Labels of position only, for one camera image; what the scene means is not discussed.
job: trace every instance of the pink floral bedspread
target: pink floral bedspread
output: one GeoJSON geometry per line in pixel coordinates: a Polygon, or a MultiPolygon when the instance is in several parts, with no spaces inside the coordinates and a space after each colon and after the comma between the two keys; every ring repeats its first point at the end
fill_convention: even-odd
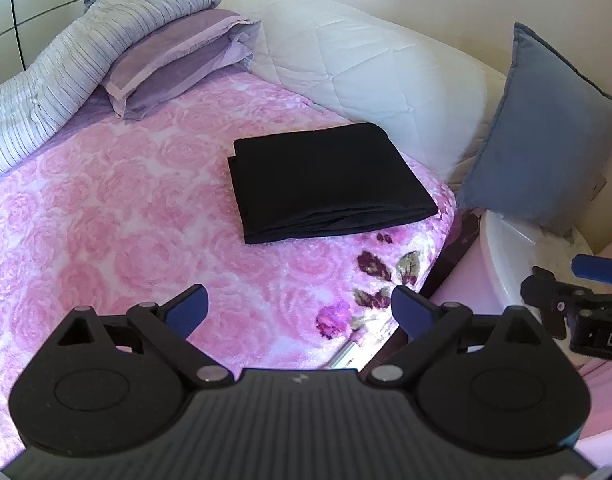
{"type": "Polygon", "coordinates": [[[246,246],[227,165],[239,137],[345,122],[227,69],[137,123],[117,118],[96,92],[49,145],[1,178],[0,466],[21,448],[10,388],[78,304],[122,314],[203,283],[210,311],[190,341],[235,373],[323,367],[350,340],[367,362],[395,328],[390,291],[419,289],[444,244],[450,190],[408,160],[436,216],[246,246]]]}

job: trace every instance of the lavender striped blanket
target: lavender striped blanket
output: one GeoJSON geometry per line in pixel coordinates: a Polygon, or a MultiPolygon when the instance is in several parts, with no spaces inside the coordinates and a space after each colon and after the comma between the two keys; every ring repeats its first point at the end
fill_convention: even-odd
{"type": "Polygon", "coordinates": [[[129,46],[220,1],[98,0],[28,70],[0,85],[0,175],[57,133],[129,46]]]}

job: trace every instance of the purple pillowcase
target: purple pillowcase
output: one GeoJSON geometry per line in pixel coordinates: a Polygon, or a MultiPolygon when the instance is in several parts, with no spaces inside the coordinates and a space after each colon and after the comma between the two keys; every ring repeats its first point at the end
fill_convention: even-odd
{"type": "Polygon", "coordinates": [[[256,23],[230,10],[209,9],[158,28],[117,58],[103,79],[115,112],[143,119],[214,70],[250,61],[247,31],[256,23]]]}

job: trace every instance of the folded black fabric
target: folded black fabric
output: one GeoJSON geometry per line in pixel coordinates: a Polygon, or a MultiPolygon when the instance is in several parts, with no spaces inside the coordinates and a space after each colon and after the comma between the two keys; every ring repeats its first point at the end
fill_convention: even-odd
{"type": "Polygon", "coordinates": [[[250,137],[234,146],[228,166],[247,244],[375,231],[438,211],[375,124],[250,137]]]}

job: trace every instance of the pillow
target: pillow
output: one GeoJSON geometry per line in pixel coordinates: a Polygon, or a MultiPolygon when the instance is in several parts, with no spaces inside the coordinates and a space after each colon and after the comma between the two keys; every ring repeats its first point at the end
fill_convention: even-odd
{"type": "Polygon", "coordinates": [[[141,119],[214,70],[250,63],[246,32],[256,23],[230,10],[209,9],[150,33],[118,57],[102,81],[115,112],[141,119]]]}
{"type": "Polygon", "coordinates": [[[481,207],[564,234],[592,199],[612,150],[612,97],[515,23],[504,94],[459,208],[481,207]]]}
{"type": "Polygon", "coordinates": [[[261,19],[250,71],[353,123],[384,129],[400,152],[457,190],[506,78],[414,30],[329,0],[222,0],[261,19]]]}

